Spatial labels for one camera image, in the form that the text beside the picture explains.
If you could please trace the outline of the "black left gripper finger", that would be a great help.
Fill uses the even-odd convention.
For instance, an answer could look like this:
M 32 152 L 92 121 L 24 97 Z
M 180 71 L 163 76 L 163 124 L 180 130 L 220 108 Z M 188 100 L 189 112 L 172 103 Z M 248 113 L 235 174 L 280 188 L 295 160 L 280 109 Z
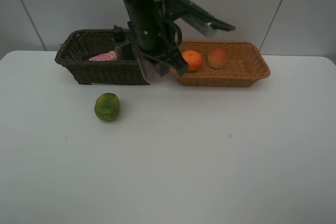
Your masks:
M 178 48 L 172 48 L 169 50 L 168 63 L 175 69 L 179 76 L 182 76 L 189 71 L 188 63 L 182 56 L 182 53 Z

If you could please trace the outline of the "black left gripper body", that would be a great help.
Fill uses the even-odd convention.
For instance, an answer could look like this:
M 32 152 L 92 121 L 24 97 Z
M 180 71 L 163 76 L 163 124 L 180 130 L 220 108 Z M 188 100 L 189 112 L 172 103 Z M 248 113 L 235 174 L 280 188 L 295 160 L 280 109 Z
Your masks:
M 147 61 L 181 61 L 180 29 L 165 14 L 164 0 L 123 0 L 140 55 Z

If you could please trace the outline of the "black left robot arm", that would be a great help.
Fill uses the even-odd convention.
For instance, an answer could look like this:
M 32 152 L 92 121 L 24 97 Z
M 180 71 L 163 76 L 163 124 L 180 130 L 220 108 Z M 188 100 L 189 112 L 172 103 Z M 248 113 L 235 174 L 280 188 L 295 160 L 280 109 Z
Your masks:
M 179 46 L 181 29 L 166 14 L 164 0 L 123 0 L 129 15 L 129 28 L 137 42 L 138 52 L 160 75 L 171 68 L 183 75 L 188 72 Z

